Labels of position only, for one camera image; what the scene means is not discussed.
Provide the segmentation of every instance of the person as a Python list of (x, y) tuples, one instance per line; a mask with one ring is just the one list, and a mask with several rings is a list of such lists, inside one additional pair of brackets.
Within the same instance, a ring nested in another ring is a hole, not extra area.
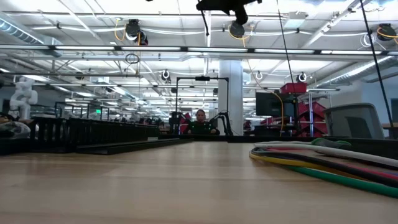
[(203, 110), (199, 109), (196, 113), (196, 117), (197, 120), (188, 125), (184, 134), (220, 134), (217, 128), (206, 121), (206, 113)]

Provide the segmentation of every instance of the workstation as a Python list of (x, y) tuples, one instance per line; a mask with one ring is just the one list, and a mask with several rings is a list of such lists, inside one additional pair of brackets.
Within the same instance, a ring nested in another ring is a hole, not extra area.
[(395, 223), (396, 8), (2, 2), (0, 222)]

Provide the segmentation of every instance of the desk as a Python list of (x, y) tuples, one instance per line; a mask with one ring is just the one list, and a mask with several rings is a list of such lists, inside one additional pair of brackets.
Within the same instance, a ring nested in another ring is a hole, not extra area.
[(193, 142), (0, 157), (0, 223), (397, 223), (398, 199), (254, 161), (251, 149)]
[(389, 138), (393, 139), (393, 136), (398, 139), (398, 123), (393, 123), (394, 127), (391, 127), (390, 124), (382, 124), (383, 129), (388, 130)]

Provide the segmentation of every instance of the bundle of cables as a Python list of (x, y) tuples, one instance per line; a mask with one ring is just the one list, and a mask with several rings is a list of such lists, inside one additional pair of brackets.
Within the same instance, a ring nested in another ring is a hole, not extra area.
[(348, 187), (398, 198), (398, 173), (382, 172), (352, 165), (344, 165), (312, 156), (285, 152), (286, 149), (306, 149), (333, 156), (359, 158), (364, 161), (386, 162), (398, 167), (398, 161), (360, 152), (347, 151), (332, 147), (317, 146), (314, 142), (260, 142), (250, 152), (249, 157), (260, 161), (271, 162), (296, 172), (319, 179), (342, 184)]

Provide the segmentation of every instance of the ceiling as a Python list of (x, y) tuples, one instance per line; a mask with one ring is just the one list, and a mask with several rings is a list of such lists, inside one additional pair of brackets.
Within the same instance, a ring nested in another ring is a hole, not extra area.
[[(338, 12), (344, 12), (353, 1), (279, 1), (280, 13), (284, 19), (289, 12), (297, 14), (306, 14), (307, 17), (299, 27), (300, 33), (292, 32), (296, 29), (286, 29), (285, 42), (288, 49), (301, 49), (303, 45), (313, 37), (319, 28), (327, 22), (332, 21)], [(96, 37), (82, 26), (84, 23), (91, 30), (112, 29), (116, 26), (116, 18), (121, 18), (118, 27), (123, 27), (128, 19), (140, 19), (140, 26), (145, 30), (149, 46), (189, 46), (189, 47), (243, 47), (242, 40), (236, 40), (228, 34), (228, 26), (234, 20), (234, 16), (228, 17), (220, 11), (212, 11), (207, 16), (209, 29), (212, 31), (210, 38), (204, 35), (205, 26), (200, 12), (196, 10), (196, 0), (154, 0), (147, 2), (145, 0), (118, 0), (117, 3), (109, 0), (3, 0), (1, 10), (7, 16), (12, 18), (15, 23), (25, 26), (32, 30), (32, 34), (54, 37), (64, 45), (136, 45), (130, 40), (120, 41), (115, 38), (114, 31), (95, 32)], [(372, 1), (365, 6), (366, 16), (371, 29), (375, 30), (378, 24), (391, 23), (392, 27), (398, 27), (396, 17), (396, 4), (394, 2), (381, 7), (377, 1)], [(81, 20), (79, 22), (70, 15), (70, 11), (77, 14)], [(244, 25), (248, 38), (244, 44), (246, 48), (262, 49), (284, 49), (284, 39), (280, 34), (280, 21), (277, 16), (278, 6), (276, 1), (266, 1), (258, 4), (256, 2), (246, 6), (249, 20)], [(62, 29), (54, 28), (59, 24)], [(363, 14), (359, 9), (349, 13), (342, 20), (333, 24), (325, 32), (325, 35), (319, 36), (313, 43), (304, 47), (305, 49), (333, 49), (333, 50), (370, 50), (361, 43), (364, 38), (366, 26)], [(117, 31), (119, 38), (123, 36), (122, 31)], [(15, 37), (0, 31), (0, 44), (25, 44)], [(397, 44), (394, 41), (381, 42), (377, 40), (374, 44), (376, 50), (396, 50)], [(19, 60), (15, 57), (9, 57), (9, 53), (21, 57)], [(50, 55), (44, 55), (38, 51), (30, 50), (3, 50), (0, 51), (0, 68), (9, 70), (4, 65), (4, 60), (17, 63), (18, 66), (13, 72), (32, 71), (48, 72), (56, 68), (58, 73), (67, 74), (77, 71), (83, 72), (87, 76), (84, 80), (77, 80), (75, 77), (58, 76), (52, 77), (49, 83), (93, 83), (90, 74), (107, 74), (110, 84), (116, 85), (161, 85), (164, 81), (161, 79), (162, 72), (168, 70), (172, 85), (175, 84), (177, 77), (194, 77), (206, 75), (217, 77), (218, 63), (221, 58), (233, 58), (242, 60), (244, 72), (250, 73), (250, 67), (254, 73), (261, 72), (262, 78), (255, 80), (251, 77), (244, 86), (254, 87), (257, 82), (261, 86), (280, 87), (290, 80), (289, 65), (285, 55), (249, 55), (249, 54), (201, 54), (184, 52), (142, 52), (141, 63), (131, 65), (124, 61), (129, 52), (82, 52), (82, 51), (64, 51), (62, 57), (53, 58)], [(315, 80), (326, 80), (331, 74), (350, 66), (357, 62), (366, 62), (372, 60), (368, 56), (303, 56), (289, 55), (290, 67), (292, 73), (301, 72), (311, 76), (309, 83)], [(208, 85), (217, 86), (218, 82), (193, 82), (191, 80), (182, 80), (180, 85)], [(156, 100), (172, 100), (168, 98), (171, 94), (170, 88), (141, 88), (141, 87), (122, 87), (128, 94), (120, 95), (120, 91), (113, 94), (107, 94), (104, 88), (90, 86), (71, 86), (63, 87), (64, 90), (74, 92), (91, 93), (92, 98), (116, 98), (124, 99), (128, 102), (131, 96), (146, 100), (145, 106), (158, 105)], [(247, 89), (244, 91), (244, 97), (254, 97), (255, 90)], [(212, 88), (194, 88), (183, 89), (179, 91), (181, 96), (213, 96)], [(195, 108), (202, 108), (203, 103)], [(127, 106), (127, 103), (120, 102), (120, 105)], [(161, 113), (167, 115), (173, 110), (171, 102), (164, 101), (165, 108), (160, 109)], [(128, 103), (128, 106), (139, 106), (135, 103)], [(205, 105), (211, 110), (217, 108), (216, 103)], [(251, 110), (245, 110), (246, 116)]]

